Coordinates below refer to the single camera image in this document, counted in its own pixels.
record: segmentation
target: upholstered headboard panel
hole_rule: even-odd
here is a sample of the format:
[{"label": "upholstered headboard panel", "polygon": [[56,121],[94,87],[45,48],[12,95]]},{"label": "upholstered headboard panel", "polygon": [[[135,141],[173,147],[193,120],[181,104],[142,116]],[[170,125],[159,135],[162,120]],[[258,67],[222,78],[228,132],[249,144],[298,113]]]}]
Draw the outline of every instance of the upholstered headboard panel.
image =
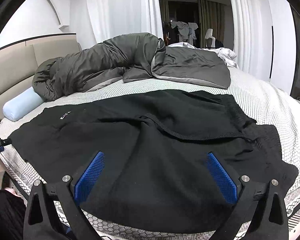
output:
[{"label": "upholstered headboard panel", "polygon": [[41,36],[0,49],[0,119],[3,105],[29,87],[38,66],[47,59],[81,50],[74,33]]}]

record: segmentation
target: cylindrical bolster pillow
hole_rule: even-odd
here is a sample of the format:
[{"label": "cylindrical bolster pillow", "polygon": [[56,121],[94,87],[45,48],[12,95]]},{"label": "cylindrical bolster pillow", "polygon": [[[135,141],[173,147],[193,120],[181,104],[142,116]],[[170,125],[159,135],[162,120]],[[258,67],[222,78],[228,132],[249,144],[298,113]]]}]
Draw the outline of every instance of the cylindrical bolster pillow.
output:
[{"label": "cylindrical bolster pillow", "polygon": [[30,87],[20,95],[6,102],[2,110],[6,118],[16,122],[43,102],[44,100]]}]

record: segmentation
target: gray comforter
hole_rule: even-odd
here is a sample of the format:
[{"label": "gray comforter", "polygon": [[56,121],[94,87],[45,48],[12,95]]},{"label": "gray comforter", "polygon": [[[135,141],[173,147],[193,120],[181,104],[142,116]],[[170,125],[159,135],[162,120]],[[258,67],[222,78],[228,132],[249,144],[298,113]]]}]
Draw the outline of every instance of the gray comforter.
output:
[{"label": "gray comforter", "polygon": [[53,101],[120,79],[130,82],[152,77],[225,89],[230,85],[229,70],[215,52],[166,47],[152,34],[133,33],[43,62],[32,86],[40,96]]}]

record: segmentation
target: patterned bed sheet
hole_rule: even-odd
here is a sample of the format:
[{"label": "patterned bed sheet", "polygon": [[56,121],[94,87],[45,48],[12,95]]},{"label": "patterned bed sheet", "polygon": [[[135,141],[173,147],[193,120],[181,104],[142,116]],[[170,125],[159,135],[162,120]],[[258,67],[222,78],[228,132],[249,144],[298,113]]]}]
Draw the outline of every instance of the patterned bed sheet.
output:
[{"label": "patterned bed sheet", "polygon": [[[257,120],[257,124],[273,124],[277,128],[282,146],[282,159],[287,163],[295,165],[299,170],[299,175],[295,183],[285,197],[287,213],[289,214],[290,210],[293,210],[298,203],[300,203],[300,102],[268,82],[258,80],[236,68],[229,68],[229,70],[231,84],[226,90],[188,83],[147,79],[129,83],[123,83],[123,81],[120,80],[100,90],[75,93],[67,97],[59,98],[53,102],[45,102],[17,122],[12,122],[4,118],[0,124],[0,138],[7,138],[14,130],[18,129],[23,123],[32,120],[46,107],[82,104],[110,97],[165,89],[178,89],[187,92],[204,90],[212,94],[231,94],[244,113]],[[0,154],[0,158],[9,170],[11,176],[28,194],[36,179],[43,180],[31,164],[24,162],[12,146],[5,147],[5,151]],[[56,202],[56,208],[61,221],[67,223],[60,203]],[[151,238],[158,239],[158,237],[164,237],[164,239],[173,240],[204,240],[213,234],[213,232],[190,235],[149,232],[118,225],[111,221],[103,221],[87,212],[85,212],[85,215],[98,232],[103,232],[115,236],[116,238],[123,237],[131,240],[146,238],[149,240]],[[238,238],[244,235],[248,226],[249,223],[242,225],[237,235]],[[295,222],[289,224],[289,230],[292,230],[294,227]]]}]

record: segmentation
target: metal bolt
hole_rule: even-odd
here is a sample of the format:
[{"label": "metal bolt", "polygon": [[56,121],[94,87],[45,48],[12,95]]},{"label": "metal bolt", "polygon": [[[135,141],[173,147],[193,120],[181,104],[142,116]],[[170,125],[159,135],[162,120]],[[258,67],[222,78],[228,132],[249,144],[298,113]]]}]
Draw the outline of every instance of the metal bolt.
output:
[{"label": "metal bolt", "polygon": [[241,176],[241,179],[242,179],[244,182],[248,182],[248,181],[250,180],[250,178],[249,178],[247,175]]},{"label": "metal bolt", "polygon": [[33,185],[39,186],[40,183],[41,183],[41,180],[37,179],[37,180],[34,181]]},{"label": "metal bolt", "polygon": [[275,186],[277,186],[279,184],[279,182],[276,179],[271,180],[271,183]]},{"label": "metal bolt", "polygon": [[63,176],[62,180],[63,180],[64,182],[67,182],[67,181],[70,180],[70,176],[69,176],[69,175]]}]

